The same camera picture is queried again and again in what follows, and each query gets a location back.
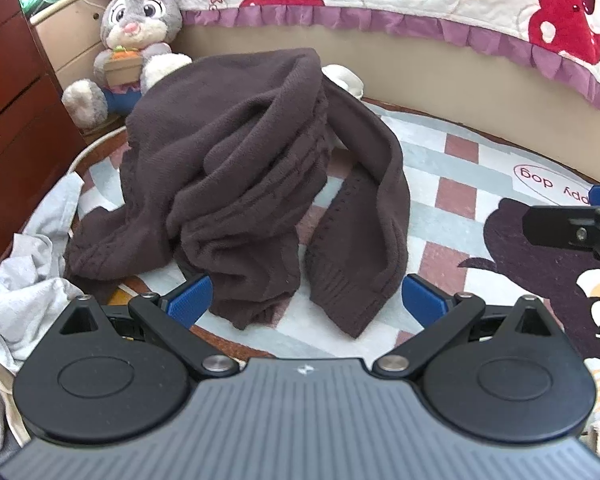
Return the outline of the grey bunny plush toy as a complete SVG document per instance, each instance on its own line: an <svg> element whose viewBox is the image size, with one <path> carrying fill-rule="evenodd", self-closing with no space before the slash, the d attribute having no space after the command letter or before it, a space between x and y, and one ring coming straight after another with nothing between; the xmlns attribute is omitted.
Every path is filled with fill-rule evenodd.
<svg viewBox="0 0 600 480"><path fill-rule="evenodd" d="M102 11L104 50L94 61L93 77L65 88L64 104L74 124L92 130L111 115L126 116L154 84L190 64L172 51L183 27L176 0L110 0Z"/></svg>

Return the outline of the cream drawer nightstand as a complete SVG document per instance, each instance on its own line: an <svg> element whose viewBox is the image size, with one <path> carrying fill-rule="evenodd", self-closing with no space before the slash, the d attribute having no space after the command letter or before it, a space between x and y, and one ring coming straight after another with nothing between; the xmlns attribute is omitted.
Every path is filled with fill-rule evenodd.
<svg viewBox="0 0 600 480"><path fill-rule="evenodd" d="M108 0L59 0L30 18L56 78L65 89L93 77L100 42L100 20Z"/></svg>

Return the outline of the light grey crumpled garment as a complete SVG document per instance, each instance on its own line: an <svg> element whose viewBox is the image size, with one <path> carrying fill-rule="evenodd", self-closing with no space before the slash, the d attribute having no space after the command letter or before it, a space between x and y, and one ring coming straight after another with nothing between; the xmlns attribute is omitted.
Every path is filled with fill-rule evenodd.
<svg viewBox="0 0 600 480"><path fill-rule="evenodd" d="M82 290L64 278L64 253L83 180L62 177L38 204L0 263L0 364L16 374Z"/></svg>

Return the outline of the beige bed base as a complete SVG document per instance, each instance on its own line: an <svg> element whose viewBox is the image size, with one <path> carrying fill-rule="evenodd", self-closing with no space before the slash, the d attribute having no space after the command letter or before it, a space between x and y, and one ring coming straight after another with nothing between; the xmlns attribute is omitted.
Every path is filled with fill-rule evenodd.
<svg viewBox="0 0 600 480"><path fill-rule="evenodd" d="M350 68L366 98L442 118L528 148L600 182L600 110L576 90L500 56L444 41L322 26L186 26L192 58L309 47Z"/></svg>

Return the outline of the checkered cartoon play mat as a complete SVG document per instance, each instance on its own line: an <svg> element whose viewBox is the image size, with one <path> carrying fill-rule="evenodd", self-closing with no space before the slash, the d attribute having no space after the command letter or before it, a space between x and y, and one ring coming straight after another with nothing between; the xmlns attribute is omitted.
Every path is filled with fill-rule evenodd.
<svg viewBox="0 0 600 480"><path fill-rule="evenodd" d="M374 362L422 330L402 304L403 278L356 337L302 282L265 323L240 329L208 307L190 331L239 372L193 378L145 339L129 304L82 296L17 374L31 437L0 475L600 479L600 259L522 232L530 207L591 206L590 187L448 122L377 115L410 188L403 278L482 299L466 340L416 376L378 377ZM133 298L198 274L209 276L171 261L134 275Z"/></svg>

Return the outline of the dark red wooden cabinet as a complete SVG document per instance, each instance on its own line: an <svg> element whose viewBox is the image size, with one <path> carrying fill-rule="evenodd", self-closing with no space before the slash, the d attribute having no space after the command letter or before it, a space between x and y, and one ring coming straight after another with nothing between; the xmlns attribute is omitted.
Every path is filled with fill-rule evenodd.
<svg viewBox="0 0 600 480"><path fill-rule="evenodd" d="M18 0L0 0L0 260L85 143Z"/></svg>

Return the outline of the white folded garment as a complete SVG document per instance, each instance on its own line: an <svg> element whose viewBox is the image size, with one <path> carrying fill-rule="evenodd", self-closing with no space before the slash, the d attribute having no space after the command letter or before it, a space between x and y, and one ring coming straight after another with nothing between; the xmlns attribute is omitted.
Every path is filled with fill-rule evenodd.
<svg viewBox="0 0 600 480"><path fill-rule="evenodd" d="M331 82L350 93L355 99L360 100L364 96L364 82L346 66L329 64L322 67L322 72Z"/></svg>

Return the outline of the dark brown knit sweater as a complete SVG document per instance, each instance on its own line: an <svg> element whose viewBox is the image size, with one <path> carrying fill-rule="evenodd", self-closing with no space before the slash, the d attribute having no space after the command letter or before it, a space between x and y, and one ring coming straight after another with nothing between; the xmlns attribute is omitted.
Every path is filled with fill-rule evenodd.
<svg viewBox="0 0 600 480"><path fill-rule="evenodd" d="M104 301L178 261L210 276L212 312L242 329L308 282L356 337L398 289L411 203L400 143L314 50L201 58L152 86L126 133L122 206L89 212L66 250L84 292Z"/></svg>

